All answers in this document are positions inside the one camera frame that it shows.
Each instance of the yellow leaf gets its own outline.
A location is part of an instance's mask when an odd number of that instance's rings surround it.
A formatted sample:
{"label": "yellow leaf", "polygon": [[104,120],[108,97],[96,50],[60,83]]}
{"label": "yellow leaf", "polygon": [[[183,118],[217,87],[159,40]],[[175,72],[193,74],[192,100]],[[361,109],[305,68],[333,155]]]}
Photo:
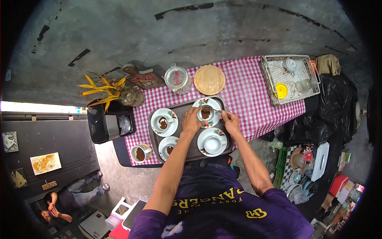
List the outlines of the yellow leaf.
{"label": "yellow leaf", "polygon": [[93,89],[93,86],[91,85],[77,85],[79,87],[82,87],[82,88],[92,88]]}
{"label": "yellow leaf", "polygon": [[105,112],[107,112],[107,108],[109,108],[109,105],[110,105],[110,101],[108,101],[108,102],[106,103],[106,106],[105,106]]}
{"label": "yellow leaf", "polygon": [[119,97],[118,96],[109,96],[109,97],[105,98],[104,100],[107,101],[109,99],[117,99],[117,98],[119,98]]}
{"label": "yellow leaf", "polygon": [[105,83],[105,85],[109,85],[109,82],[107,82],[107,80],[105,79],[105,77],[103,77],[102,75],[99,75],[99,77],[102,79],[102,81]]}
{"label": "yellow leaf", "polygon": [[120,81],[118,81],[117,86],[123,84],[125,82],[126,78],[122,78]]}
{"label": "yellow leaf", "polygon": [[103,103],[106,103],[106,101],[100,100],[100,101],[98,101],[96,103],[90,104],[89,106],[95,106],[96,104],[103,104]]}
{"label": "yellow leaf", "polygon": [[109,90],[109,89],[106,89],[106,92],[111,95],[111,96],[114,96],[113,93]]}
{"label": "yellow leaf", "polygon": [[115,88],[112,86],[101,86],[101,87],[97,87],[97,89],[115,89]]}
{"label": "yellow leaf", "polygon": [[102,92],[102,91],[105,91],[105,90],[103,90],[103,89],[93,89],[91,91],[82,92],[81,96],[85,96],[85,95],[88,95],[88,94],[94,94],[94,93]]}
{"label": "yellow leaf", "polygon": [[93,86],[94,89],[96,89],[97,86],[96,86],[95,83],[92,81],[92,79],[90,79],[90,77],[88,77],[87,74],[84,73],[84,75],[86,76],[86,79],[89,81],[90,85]]}

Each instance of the red cooler box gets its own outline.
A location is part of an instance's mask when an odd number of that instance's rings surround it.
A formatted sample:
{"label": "red cooler box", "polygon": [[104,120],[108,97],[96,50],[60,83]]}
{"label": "red cooler box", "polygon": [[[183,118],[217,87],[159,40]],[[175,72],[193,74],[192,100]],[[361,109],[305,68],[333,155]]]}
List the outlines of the red cooler box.
{"label": "red cooler box", "polygon": [[341,190],[343,189],[343,187],[348,183],[349,181],[349,177],[345,176],[345,175],[339,175],[338,177],[336,177],[334,180],[333,180],[333,184],[329,190],[329,192],[335,196],[336,198],[338,198],[338,196],[340,195],[340,192]]}

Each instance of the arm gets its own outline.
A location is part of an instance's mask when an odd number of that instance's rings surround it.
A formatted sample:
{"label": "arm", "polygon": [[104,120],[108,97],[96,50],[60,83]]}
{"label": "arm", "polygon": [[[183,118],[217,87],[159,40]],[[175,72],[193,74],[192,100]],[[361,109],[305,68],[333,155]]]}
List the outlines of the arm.
{"label": "arm", "polygon": [[224,111],[222,112],[225,128],[236,141],[252,188],[262,197],[264,192],[274,188],[268,170],[240,132],[238,116],[233,113],[229,114],[231,115],[231,120],[228,119],[227,114]]}
{"label": "arm", "polygon": [[57,193],[56,192],[51,192],[50,196],[52,198],[52,202],[49,204],[48,210],[52,210],[53,208],[55,208],[56,202],[57,202]]}
{"label": "arm", "polygon": [[65,220],[67,220],[68,222],[72,222],[72,220],[73,220],[73,218],[70,216],[70,215],[68,215],[68,214],[62,214],[62,213],[60,213],[59,211],[57,211],[57,209],[56,208],[53,208],[52,209],[52,214],[53,214],[53,216],[55,217],[55,218],[62,218],[62,219],[65,219]]}
{"label": "arm", "polygon": [[180,133],[179,140],[170,156],[163,164],[154,184],[151,198],[143,210],[153,209],[163,212],[166,215],[169,214],[183,174],[186,154],[191,140],[200,127],[207,124],[207,121],[197,120],[196,114],[200,109],[201,106],[198,108],[191,107],[189,111],[185,113],[182,121],[183,131]]}

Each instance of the dish rack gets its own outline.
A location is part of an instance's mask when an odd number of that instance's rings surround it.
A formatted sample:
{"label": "dish rack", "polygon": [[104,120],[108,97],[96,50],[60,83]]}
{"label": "dish rack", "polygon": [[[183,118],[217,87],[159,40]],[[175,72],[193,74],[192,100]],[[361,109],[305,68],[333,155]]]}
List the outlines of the dish rack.
{"label": "dish rack", "polygon": [[[285,71],[282,63],[291,58],[296,63],[295,76]],[[280,106],[289,102],[305,99],[320,93],[321,81],[314,71],[315,64],[310,62],[308,55],[264,55],[260,60],[260,67],[268,87],[268,94],[273,106]],[[309,79],[312,88],[302,93],[297,91],[296,82]],[[283,83],[288,88],[288,94],[283,99],[278,97],[276,84]]]}

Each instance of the hand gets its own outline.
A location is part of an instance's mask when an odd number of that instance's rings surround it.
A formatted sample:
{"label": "hand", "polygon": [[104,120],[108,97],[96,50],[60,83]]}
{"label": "hand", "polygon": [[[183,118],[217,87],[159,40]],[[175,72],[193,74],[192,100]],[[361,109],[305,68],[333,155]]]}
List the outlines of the hand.
{"label": "hand", "polygon": [[51,212],[52,212],[52,214],[53,214],[53,216],[54,216],[55,218],[59,218],[59,217],[61,216],[61,213],[60,213],[59,211],[57,211],[56,208],[53,208],[53,209],[51,210]]}
{"label": "hand", "polygon": [[229,111],[222,111],[220,119],[223,120],[225,128],[234,140],[240,135],[243,135],[239,128],[239,117],[237,115]]}
{"label": "hand", "polygon": [[55,203],[50,203],[49,207],[48,207],[48,210],[53,210],[53,208],[55,208],[55,207],[56,207]]}
{"label": "hand", "polygon": [[199,107],[191,107],[186,113],[182,120],[182,129],[183,132],[189,132],[192,135],[195,135],[196,132],[204,125],[207,125],[207,121],[198,121],[197,120],[197,112],[202,108],[201,105]]}

